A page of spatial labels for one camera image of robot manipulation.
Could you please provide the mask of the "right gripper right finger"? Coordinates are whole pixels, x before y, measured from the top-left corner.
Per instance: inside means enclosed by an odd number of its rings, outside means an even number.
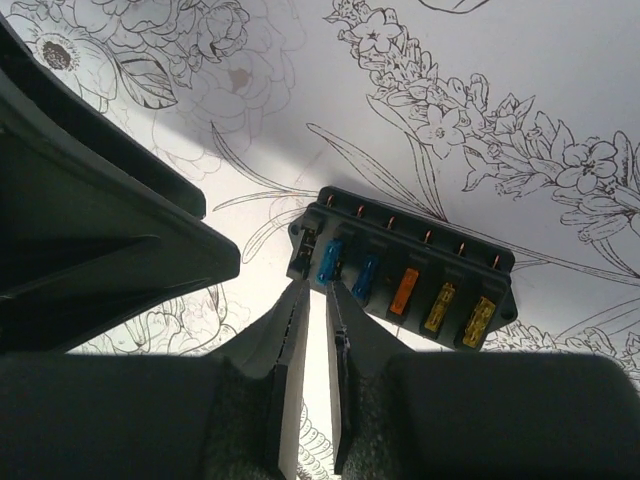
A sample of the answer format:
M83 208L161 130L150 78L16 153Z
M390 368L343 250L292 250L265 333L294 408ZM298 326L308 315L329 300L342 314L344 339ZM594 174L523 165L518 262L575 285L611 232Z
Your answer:
M602 356L415 351L339 282L326 323L344 479L639 475L639 397Z

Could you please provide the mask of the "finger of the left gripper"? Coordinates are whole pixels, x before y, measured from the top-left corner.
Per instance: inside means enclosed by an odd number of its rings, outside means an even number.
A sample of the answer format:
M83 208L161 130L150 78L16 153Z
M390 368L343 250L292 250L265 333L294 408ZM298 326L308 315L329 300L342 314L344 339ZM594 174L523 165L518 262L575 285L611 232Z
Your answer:
M65 351L237 277L203 193L1 26L1 349Z

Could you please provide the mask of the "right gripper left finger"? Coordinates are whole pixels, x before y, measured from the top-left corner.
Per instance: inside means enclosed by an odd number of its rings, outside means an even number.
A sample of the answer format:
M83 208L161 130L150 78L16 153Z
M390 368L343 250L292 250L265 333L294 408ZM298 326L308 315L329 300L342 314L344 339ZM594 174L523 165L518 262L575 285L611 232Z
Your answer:
M5 479L292 479L310 287L204 356L1 360Z

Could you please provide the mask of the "black fuse box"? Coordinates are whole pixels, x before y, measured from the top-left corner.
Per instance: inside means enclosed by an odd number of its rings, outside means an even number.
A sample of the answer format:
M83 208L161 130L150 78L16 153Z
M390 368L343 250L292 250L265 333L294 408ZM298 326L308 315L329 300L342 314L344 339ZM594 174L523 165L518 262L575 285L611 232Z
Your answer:
M327 293L342 283L363 310L441 346L478 351L517 319L514 254L424 216L323 188L288 227L287 275ZM345 241L339 278L315 277L328 242Z

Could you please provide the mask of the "blue blade fuse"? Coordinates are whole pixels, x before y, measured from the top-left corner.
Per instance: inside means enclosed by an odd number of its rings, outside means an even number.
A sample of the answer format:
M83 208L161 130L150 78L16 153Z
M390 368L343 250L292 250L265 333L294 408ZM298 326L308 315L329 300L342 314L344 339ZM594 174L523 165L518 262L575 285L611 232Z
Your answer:
M316 284L325 287L329 282L339 278L341 255L345 241L332 239L328 242L316 272Z

